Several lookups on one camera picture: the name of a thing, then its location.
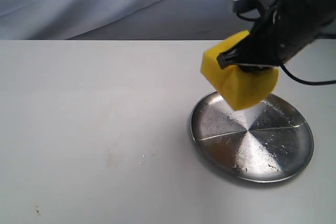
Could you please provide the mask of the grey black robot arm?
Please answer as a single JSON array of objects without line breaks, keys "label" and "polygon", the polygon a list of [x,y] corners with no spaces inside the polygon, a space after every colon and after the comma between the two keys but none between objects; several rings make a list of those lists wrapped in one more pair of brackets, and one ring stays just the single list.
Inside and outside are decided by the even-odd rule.
[{"label": "grey black robot arm", "polygon": [[254,68],[279,66],[315,41],[320,31],[335,20],[335,0],[233,0],[233,12],[257,10],[249,34],[220,52],[221,69],[229,65]]}]

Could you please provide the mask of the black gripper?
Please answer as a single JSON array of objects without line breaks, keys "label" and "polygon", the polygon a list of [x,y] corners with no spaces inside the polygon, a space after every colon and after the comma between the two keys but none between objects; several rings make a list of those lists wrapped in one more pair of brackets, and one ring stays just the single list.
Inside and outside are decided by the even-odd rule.
[{"label": "black gripper", "polygon": [[333,21],[333,0],[279,0],[250,35],[216,57],[220,69],[257,72],[284,65]]}]

